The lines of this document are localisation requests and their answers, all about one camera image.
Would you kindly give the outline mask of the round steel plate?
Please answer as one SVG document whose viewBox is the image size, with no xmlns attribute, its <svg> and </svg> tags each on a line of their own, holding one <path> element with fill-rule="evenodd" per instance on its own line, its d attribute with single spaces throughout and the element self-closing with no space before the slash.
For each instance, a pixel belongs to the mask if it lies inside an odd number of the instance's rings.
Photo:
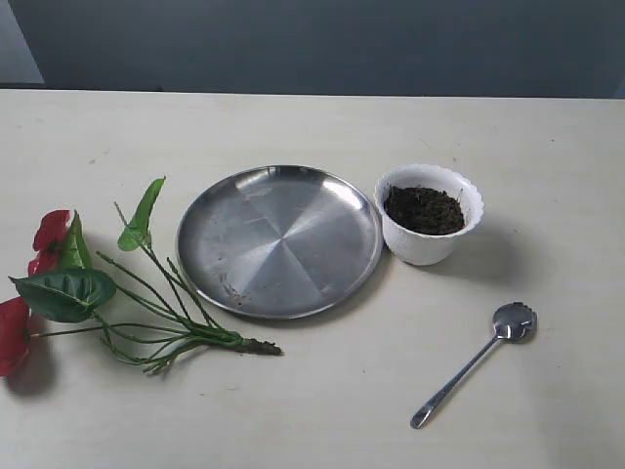
<svg viewBox="0 0 625 469">
<path fill-rule="evenodd" d="M 350 182 L 298 165 L 245 170 L 188 207 L 177 260 L 195 293 L 235 315 L 295 320 L 327 311 L 372 276 L 384 240 Z"/>
</svg>

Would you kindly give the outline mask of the artificial red anthurium flowers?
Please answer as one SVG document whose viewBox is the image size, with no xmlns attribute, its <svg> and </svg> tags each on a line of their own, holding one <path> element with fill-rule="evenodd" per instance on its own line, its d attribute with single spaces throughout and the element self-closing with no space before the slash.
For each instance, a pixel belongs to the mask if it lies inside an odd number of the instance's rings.
<svg viewBox="0 0 625 469">
<path fill-rule="evenodd" d="M 33 237 L 36 256 L 27 266 L 26 277 L 13 278 L 17 295 L 1 304 L 1 375 L 14 373 L 26 360 L 30 344 L 45 333 L 30 328 L 32 317 L 69 323 L 70 334 L 98 331 L 103 344 L 120 360 L 140 366 L 146 374 L 158 374 L 179 356 L 199 347 L 240 354 L 280 357 L 274 343 L 246 338 L 217 323 L 204 307 L 202 321 L 193 320 L 186 305 L 172 307 L 146 280 L 104 253 L 100 258 L 130 276 L 154 298 L 121 286 L 106 272 L 94 267 L 78 212 L 65 209 L 47 213 Z M 161 325 L 106 320 L 98 309 L 116 293 L 162 319 Z"/>
</svg>

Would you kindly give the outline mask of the white bowl with soil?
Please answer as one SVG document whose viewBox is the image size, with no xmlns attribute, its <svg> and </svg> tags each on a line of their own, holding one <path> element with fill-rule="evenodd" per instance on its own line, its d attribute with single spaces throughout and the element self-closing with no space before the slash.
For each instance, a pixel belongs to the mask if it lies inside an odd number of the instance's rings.
<svg viewBox="0 0 625 469">
<path fill-rule="evenodd" d="M 447 192 L 459 202 L 464 217 L 463 229 L 452 234 L 421 234 L 396 223 L 384 208 L 392 187 L 425 187 Z M 446 259 L 459 240 L 477 227 L 484 209 L 478 188 L 465 176 L 438 165 L 420 163 L 387 171 L 376 183 L 374 204 L 381 217 L 387 246 L 398 259 L 413 266 L 431 266 Z"/>
</svg>

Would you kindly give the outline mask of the dark soil in pot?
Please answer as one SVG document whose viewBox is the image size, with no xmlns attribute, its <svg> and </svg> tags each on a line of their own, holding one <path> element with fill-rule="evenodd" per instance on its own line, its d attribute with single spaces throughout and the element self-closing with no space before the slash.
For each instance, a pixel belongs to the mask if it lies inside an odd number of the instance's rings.
<svg viewBox="0 0 625 469">
<path fill-rule="evenodd" d="M 465 227 L 460 203 L 445 191 L 391 186 L 383 207 L 398 225 L 423 235 L 450 235 Z"/>
</svg>

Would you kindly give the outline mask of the small steel spoon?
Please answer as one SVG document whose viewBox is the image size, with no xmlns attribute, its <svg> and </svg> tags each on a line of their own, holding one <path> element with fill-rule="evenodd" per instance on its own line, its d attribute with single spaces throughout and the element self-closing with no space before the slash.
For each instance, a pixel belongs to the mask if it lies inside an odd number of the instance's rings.
<svg viewBox="0 0 625 469">
<path fill-rule="evenodd" d="M 479 351 L 410 419 L 412 429 L 421 429 L 451 395 L 461 380 L 500 342 L 517 343 L 529 338 L 537 329 L 537 314 L 523 302 L 512 302 L 499 307 L 492 316 L 492 337 Z"/>
</svg>

